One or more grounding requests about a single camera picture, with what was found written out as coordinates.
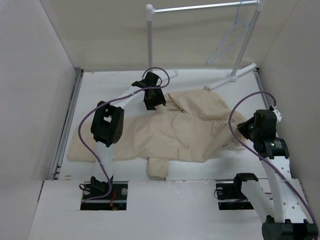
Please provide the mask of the beige trousers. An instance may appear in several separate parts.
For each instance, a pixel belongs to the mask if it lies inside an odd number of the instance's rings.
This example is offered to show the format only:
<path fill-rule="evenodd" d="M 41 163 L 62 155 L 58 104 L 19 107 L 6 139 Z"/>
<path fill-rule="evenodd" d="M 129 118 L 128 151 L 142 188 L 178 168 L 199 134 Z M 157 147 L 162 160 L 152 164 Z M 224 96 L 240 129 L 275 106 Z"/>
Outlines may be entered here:
<path fill-rule="evenodd" d="M 118 179 L 147 175 L 163 180 L 170 162 L 199 163 L 241 138 L 237 125 L 245 121 L 217 93 L 207 89 L 169 92 L 166 105 L 154 113 L 127 117 L 112 158 Z"/>

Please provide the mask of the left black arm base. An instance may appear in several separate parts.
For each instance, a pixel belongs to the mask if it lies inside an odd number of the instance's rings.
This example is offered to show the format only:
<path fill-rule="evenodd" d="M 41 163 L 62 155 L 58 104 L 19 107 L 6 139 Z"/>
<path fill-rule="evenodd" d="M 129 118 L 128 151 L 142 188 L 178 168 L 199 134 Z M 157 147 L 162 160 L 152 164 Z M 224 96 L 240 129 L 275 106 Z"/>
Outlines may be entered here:
<path fill-rule="evenodd" d="M 103 194 L 93 188 L 89 182 L 81 183 L 79 188 L 82 190 L 80 204 L 81 211 L 125 211 L 127 209 L 128 182 L 115 181 L 109 195 L 98 198 Z"/>

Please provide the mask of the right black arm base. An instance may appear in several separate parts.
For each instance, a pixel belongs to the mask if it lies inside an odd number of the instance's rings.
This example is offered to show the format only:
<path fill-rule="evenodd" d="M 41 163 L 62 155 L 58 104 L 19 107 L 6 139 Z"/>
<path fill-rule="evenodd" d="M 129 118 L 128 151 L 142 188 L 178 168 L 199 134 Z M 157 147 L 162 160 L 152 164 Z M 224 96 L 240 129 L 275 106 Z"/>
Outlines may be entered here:
<path fill-rule="evenodd" d="M 241 193 L 235 190 L 234 184 L 218 182 L 214 196 L 218 200 L 220 211 L 253 210 L 251 202 Z"/>

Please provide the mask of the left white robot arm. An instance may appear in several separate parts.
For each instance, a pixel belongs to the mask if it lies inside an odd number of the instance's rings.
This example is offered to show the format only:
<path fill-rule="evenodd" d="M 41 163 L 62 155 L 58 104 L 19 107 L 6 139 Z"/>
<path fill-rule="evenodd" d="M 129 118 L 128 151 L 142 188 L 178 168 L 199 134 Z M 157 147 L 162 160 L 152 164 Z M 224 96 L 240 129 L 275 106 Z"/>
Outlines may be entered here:
<path fill-rule="evenodd" d="M 125 111 L 141 102 L 148 111 L 156 110 L 159 105 L 164 106 L 166 100 L 162 88 L 161 77 L 147 70 L 142 74 L 141 80 L 133 82 L 123 94 L 97 104 L 90 132 L 96 142 L 94 157 L 100 169 L 96 169 L 90 183 L 95 187 L 95 193 L 100 199 L 105 200 L 112 195 L 112 159 L 115 144 L 123 134 Z"/>

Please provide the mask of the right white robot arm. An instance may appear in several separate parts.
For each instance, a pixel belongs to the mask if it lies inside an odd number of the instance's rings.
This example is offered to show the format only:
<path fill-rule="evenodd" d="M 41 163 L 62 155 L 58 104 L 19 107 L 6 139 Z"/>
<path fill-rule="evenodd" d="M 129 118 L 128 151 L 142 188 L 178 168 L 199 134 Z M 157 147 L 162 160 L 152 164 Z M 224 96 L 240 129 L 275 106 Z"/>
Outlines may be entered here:
<path fill-rule="evenodd" d="M 271 197 L 261 187 L 253 173 L 238 173 L 233 179 L 232 192 L 246 197 L 259 216 L 265 240 L 317 240 L 317 224 L 307 219 L 307 205 L 293 186 L 289 150 L 286 142 L 276 136 L 282 116 L 273 108 L 257 110 L 253 117 L 240 123 L 237 130 L 253 143 L 255 153 L 267 175 Z"/>

